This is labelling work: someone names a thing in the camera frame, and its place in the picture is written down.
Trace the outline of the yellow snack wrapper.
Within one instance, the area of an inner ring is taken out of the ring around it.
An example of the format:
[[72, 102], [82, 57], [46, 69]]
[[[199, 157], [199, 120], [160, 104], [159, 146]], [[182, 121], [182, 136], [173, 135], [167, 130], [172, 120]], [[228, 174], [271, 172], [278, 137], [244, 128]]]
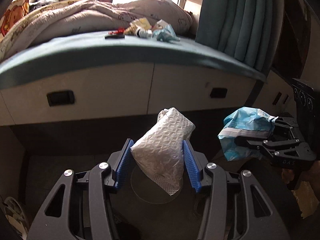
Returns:
[[151, 24], [147, 18], [138, 18], [132, 21], [129, 27], [124, 30], [124, 35], [150, 38], [152, 34], [151, 28]]

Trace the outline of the beige bed base drawers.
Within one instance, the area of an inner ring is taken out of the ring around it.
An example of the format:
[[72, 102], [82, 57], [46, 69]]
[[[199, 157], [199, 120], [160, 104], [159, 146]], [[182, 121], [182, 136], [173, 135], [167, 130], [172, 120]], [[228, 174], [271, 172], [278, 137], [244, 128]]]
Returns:
[[217, 69], [116, 64], [1, 90], [1, 125], [243, 106], [255, 81]]

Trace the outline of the pink cartoon quilt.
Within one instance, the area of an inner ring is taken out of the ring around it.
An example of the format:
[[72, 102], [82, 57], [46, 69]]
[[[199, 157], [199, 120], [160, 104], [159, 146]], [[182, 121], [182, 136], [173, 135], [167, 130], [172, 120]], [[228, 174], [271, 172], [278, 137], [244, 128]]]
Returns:
[[191, 16], [172, 0], [56, 2], [30, 12], [11, 27], [1, 41], [1, 61], [56, 37], [127, 28], [138, 18], [146, 18], [151, 25], [164, 20], [177, 35], [187, 33], [193, 23]]

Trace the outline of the red chinese knot ornament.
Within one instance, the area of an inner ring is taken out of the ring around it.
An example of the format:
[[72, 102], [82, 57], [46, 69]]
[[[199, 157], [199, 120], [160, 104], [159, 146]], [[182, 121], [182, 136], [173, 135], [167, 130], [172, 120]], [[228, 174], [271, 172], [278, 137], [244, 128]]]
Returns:
[[124, 34], [125, 28], [118, 28], [117, 30], [109, 31], [105, 35], [105, 39], [120, 39], [125, 38]]

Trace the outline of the teal curtain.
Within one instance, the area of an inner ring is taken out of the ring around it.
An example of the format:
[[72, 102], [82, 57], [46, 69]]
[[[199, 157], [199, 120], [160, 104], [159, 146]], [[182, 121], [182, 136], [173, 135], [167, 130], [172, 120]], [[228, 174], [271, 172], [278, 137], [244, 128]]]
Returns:
[[265, 74], [283, 18], [284, 0], [202, 0], [195, 40]]

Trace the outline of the blue white plastic wrapper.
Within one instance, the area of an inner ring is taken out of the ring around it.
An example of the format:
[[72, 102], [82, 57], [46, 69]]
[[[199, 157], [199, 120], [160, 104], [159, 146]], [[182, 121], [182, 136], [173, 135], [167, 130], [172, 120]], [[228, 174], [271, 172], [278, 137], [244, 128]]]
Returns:
[[262, 158], [258, 150], [247, 146], [238, 146], [235, 140], [239, 137], [266, 139], [274, 130], [276, 116], [269, 115], [259, 108], [241, 107], [227, 116], [223, 129], [218, 134], [222, 151], [227, 161], [238, 161], [246, 158]]

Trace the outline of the yellow patterned trash bag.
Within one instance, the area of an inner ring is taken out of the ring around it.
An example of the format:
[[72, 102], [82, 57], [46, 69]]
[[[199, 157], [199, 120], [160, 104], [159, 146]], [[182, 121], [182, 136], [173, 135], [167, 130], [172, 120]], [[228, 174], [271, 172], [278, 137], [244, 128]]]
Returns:
[[306, 181], [301, 181], [298, 189], [292, 190], [294, 197], [298, 203], [302, 217], [306, 218], [313, 212], [313, 198], [310, 184]]

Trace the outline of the light blue crumpled wrapper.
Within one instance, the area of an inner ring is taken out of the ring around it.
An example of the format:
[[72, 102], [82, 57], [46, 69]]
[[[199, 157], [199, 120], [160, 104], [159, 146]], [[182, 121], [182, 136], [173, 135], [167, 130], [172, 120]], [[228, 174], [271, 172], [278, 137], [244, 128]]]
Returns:
[[151, 29], [151, 39], [161, 42], [180, 41], [171, 24], [160, 20]]

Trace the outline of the black heater appliance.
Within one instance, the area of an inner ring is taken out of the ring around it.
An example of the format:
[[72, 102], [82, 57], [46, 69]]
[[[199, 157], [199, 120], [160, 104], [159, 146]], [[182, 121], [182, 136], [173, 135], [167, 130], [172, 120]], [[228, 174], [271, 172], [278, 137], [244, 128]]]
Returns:
[[293, 78], [291, 87], [297, 111], [314, 116], [315, 98], [313, 94], [315, 90], [312, 84], [309, 81]]

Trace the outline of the white embossed tissue wad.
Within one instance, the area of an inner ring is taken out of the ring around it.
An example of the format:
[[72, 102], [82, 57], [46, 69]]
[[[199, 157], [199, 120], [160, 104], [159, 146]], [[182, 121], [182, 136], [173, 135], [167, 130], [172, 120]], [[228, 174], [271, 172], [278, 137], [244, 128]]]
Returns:
[[156, 124], [131, 146], [140, 169], [170, 196], [182, 187], [183, 141], [194, 129], [195, 125], [176, 108], [163, 109]]

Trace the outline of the orange bear pillow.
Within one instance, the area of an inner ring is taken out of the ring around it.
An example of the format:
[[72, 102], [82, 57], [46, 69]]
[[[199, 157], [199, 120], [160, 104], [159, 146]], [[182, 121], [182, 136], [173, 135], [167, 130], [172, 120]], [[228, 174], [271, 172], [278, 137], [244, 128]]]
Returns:
[[13, 1], [1, 18], [1, 40], [20, 19], [29, 13], [29, 0]]

